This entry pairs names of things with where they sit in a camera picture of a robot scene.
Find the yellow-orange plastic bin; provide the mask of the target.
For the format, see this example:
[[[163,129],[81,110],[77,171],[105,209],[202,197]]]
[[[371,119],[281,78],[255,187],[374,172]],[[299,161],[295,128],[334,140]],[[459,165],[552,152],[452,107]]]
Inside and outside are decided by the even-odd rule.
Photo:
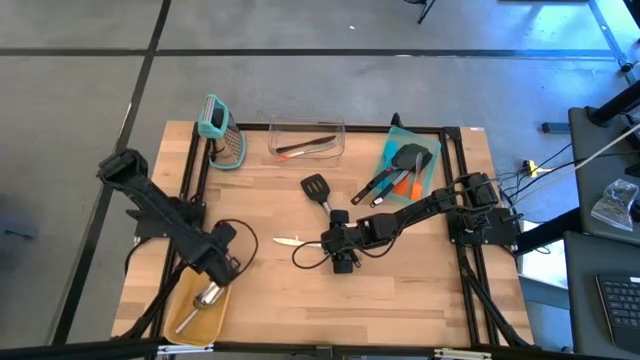
[[[206,346],[215,342],[223,327],[231,287],[214,295],[211,305],[200,305],[196,297],[215,283],[206,274],[187,268],[172,291],[165,311],[163,335],[171,343]]]

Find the black rig crossbar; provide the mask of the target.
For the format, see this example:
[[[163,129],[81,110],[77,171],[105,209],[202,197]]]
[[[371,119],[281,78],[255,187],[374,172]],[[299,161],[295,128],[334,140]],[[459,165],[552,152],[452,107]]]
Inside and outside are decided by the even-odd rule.
[[[158,356],[161,345],[171,345],[166,339],[114,339],[108,341],[72,343],[0,349],[0,360],[127,360],[140,357]],[[267,344],[267,343],[214,343],[213,352],[206,353],[258,353],[307,355],[325,360],[338,360],[349,356],[398,356],[434,358],[434,350],[452,348],[487,352],[493,360],[640,360],[622,355],[598,356],[577,353],[544,351],[537,347],[507,347],[498,345],[476,345],[471,347],[393,347],[356,345],[310,345],[310,344]]]

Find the silver metal scoop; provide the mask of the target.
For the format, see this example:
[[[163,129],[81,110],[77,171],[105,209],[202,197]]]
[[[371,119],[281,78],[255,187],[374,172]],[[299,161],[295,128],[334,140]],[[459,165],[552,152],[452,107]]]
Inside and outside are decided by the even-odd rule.
[[[225,288],[218,286],[216,283],[211,282],[206,288],[204,288],[193,301],[194,309],[191,313],[180,323],[176,328],[175,333],[181,333],[189,323],[194,319],[199,311],[208,308],[213,305],[223,294]]]

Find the black stand leg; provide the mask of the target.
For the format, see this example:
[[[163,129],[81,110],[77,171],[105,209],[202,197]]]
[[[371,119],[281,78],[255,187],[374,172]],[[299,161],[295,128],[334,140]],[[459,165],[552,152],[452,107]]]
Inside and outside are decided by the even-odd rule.
[[[421,25],[437,0],[403,0],[403,1],[411,5],[421,6],[421,12],[417,19],[417,24]]]

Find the black computer keyboard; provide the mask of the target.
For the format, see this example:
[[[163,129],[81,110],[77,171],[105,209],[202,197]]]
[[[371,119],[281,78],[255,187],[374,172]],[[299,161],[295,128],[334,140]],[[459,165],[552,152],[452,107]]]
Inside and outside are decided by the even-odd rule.
[[[596,285],[612,342],[640,355],[640,276],[597,275]]]

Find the solid black turner long handle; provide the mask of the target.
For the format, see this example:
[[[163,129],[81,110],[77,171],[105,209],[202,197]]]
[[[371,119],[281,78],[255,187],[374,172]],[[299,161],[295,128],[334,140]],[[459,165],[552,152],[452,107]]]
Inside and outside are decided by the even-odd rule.
[[[417,153],[424,154],[426,151],[429,150],[416,143],[401,146],[392,159],[392,167],[399,168],[400,174],[391,183],[395,186],[407,173],[415,173]]]

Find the clear plastic bag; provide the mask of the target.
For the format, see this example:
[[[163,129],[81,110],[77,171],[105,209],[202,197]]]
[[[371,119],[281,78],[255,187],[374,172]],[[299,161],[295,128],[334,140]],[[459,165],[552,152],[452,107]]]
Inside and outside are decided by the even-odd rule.
[[[615,228],[632,231],[631,205],[640,188],[631,182],[618,179],[609,184],[603,196],[591,209],[591,216]]]

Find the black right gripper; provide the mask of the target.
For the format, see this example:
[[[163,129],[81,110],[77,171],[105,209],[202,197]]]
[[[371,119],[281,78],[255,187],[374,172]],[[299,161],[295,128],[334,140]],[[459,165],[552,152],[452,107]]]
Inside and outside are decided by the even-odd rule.
[[[354,266],[360,266],[357,251],[385,245],[385,233],[381,229],[384,214],[350,223],[346,210],[332,210],[329,218],[329,229],[321,234],[321,246],[330,257],[335,274],[349,274]]]

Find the slotted black turner steel neck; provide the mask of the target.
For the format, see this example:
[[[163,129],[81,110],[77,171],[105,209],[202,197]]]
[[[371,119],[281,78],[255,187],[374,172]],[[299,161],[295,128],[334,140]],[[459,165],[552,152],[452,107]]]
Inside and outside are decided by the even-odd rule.
[[[310,200],[320,204],[328,215],[331,214],[332,208],[328,202],[330,188],[321,174],[316,173],[302,179],[300,185]]]

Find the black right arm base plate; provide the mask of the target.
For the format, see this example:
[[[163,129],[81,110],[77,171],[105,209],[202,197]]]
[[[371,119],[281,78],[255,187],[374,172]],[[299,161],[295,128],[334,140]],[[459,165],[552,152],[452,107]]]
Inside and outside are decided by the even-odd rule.
[[[518,234],[513,221],[503,222],[500,217],[482,215],[469,217],[461,214],[447,216],[449,239],[462,246],[514,245]]]

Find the metal table leg with caster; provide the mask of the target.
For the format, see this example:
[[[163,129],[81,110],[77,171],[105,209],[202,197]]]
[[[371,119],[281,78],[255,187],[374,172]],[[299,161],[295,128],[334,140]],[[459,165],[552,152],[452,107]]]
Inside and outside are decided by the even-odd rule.
[[[594,19],[597,22],[598,27],[609,49],[612,52],[613,58],[619,65],[618,73],[625,78],[625,80],[629,85],[633,85],[637,81],[635,75],[632,73],[632,70],[635,67],[635,63],[630,61],[626,57],[626,55],[622,52],[596,0],[588,0],[587,4],[589,5],[592,15],[594,16]]]

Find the clear plastic bin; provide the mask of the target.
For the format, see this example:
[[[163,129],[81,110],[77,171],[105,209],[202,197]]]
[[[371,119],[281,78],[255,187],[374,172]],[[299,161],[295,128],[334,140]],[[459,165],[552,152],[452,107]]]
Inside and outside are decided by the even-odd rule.
[[[309,116],[271,116],[269,118],[268,151],[270,162],[283,167],[335,167],[339,158],[344,154],[346,135],[345,124],[341,117],[309,117]],[[275,149],[278,147],[307,142],[326,136],[336,136],[336,139],[322,145],[312,145],[289,152],[312,149],[325,146],[334,148],[313,154],[303,155],[286,161],[278,161]]]

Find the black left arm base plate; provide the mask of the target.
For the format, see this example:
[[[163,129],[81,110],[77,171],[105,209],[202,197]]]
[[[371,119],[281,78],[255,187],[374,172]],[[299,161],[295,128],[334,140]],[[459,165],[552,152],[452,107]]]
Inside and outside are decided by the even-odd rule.
[[[183,201],[177,197],[169,198],[170,205],[181,218],[194,226],[201,227],[206,213],[206,204],[197,201]],[[140,238],[167,237],[165,223],[139,209],[127,209],[126,214],[136,222],[134,235]]]

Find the black desk beam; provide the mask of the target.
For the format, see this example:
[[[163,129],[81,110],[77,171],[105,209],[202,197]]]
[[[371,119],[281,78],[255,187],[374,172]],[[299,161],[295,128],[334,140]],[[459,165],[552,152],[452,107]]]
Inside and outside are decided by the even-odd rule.
[[[539,224],[532,230],[519,234],[516,237],[517,249],[513,254],[515,256],[524,255],[560,239],[565,232],[581,232],[582,230],[580,209],[575,208]]]

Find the teal translucent plastic bin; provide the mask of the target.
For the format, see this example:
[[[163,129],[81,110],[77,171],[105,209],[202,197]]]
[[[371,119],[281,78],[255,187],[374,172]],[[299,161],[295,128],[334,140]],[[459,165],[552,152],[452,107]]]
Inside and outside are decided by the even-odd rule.
[[[404,128],[393,126],[389,130],[385,143],[387,141],[395,141],[398,145],[398,150],[403,145],[406,145],[409,143],[416,143],[427,148],[433,154],[433,159],[430,165],[427,167],[426,174],[421,175],[422,195],[426,196],[427,191],[431,188],[432,179],[433,179],[436,165],[439,161],[439,156],[441,152],[441,143],[438,141],[437,137],[434,134],[419,134]],[[377,175],[379,172],[381,172],[384,169],[383,150],[382,150],[382,154],[380,156],[378,165],[376,167],[376,170],[374,171],[375,175]],[[384,201],[389,200],[391,202],[402,204],[403,206],[411,204],[413,200],[410,198],[410,193],[411,193],[411,187],[414,181],[414,175],[415,173],[410,173],[409,188],[406,196],[398,196],[394,194],[392,190],[392,192],[385,197]]]

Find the black desk leg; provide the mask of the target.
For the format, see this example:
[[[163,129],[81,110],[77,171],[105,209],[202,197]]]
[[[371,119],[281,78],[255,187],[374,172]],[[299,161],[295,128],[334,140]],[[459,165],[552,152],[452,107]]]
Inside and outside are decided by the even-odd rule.
[[[607,127],[619,114],[640,106],[640,80],[614,96],[600,107],[587,107],[589,120],[600,127]]]

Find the narrow teal silicone spatula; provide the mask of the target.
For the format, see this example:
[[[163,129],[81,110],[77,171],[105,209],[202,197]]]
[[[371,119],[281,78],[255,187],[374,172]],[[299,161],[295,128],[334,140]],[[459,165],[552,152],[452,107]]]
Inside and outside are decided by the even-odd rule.
[[[385,148],[383,150],[384,168],[389,168],[392,166],[392,159],[395,156],[397,150],[398,150],[398,145],[395,141],[387,141],[385,143]],[[380,188],[381,189],[386,188],[394,180],[395,176],[396,176],[396,172],[392,171],[390,175],[380,183]]]

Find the dark grey desk with keyboard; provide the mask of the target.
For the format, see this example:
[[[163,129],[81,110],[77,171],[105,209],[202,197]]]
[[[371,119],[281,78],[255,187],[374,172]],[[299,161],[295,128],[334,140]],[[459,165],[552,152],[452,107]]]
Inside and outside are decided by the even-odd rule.
[[[575,350],[584,355],[640,357],[612,342],[596,285],[597,275],[640,276],[640,247],[575,232],[564,233],[563,240]]]

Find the black knife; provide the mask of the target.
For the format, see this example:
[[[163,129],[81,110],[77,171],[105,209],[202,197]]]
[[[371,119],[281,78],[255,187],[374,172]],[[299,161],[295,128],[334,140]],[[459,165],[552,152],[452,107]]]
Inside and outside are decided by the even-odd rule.
[[[336,139],[335,135],[334,136],[326,136],[326,137],[310,140],[310,141],[307,141],[307,142],[302,142],[302,143],[298,143],[298,144],[278,147],[278,148],[275,149],[275,152],[277,154],[283,154],[285,152],[292,151],[292,150],[299,149],[299,148],[303,148],[303,147],[306,147],[306,146],[322,145],[322,144],[325,144],[325,143],[329,143],[329,142],[331,142],[331,141],[333,141],[335,139]]]

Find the silver butter knife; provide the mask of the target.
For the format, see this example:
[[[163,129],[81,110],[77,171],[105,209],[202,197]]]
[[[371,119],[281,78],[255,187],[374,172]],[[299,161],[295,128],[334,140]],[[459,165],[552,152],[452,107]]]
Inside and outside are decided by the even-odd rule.
[[[321,244],[317,241],[301,241],[298,238],[284,238],[284,237],[274,237],[273,241],[286,246],[291,247],[299,247],[299,246],[308,246],[320,248]]]

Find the silver bracket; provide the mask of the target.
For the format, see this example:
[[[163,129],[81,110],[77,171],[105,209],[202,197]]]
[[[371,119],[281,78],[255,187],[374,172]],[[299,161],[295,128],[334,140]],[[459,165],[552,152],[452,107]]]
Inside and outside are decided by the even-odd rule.
[[[452,348],[435,349],[433,357],[439,360],[493,360],[491,353]]]
[[[161,345],[158,347],[156,354],[158,356],[169,356],[179,354],[193,354],[193,353],[206,353],[213,352],[215,346],[209,344],[206,346],[193,346],[193,345]]]

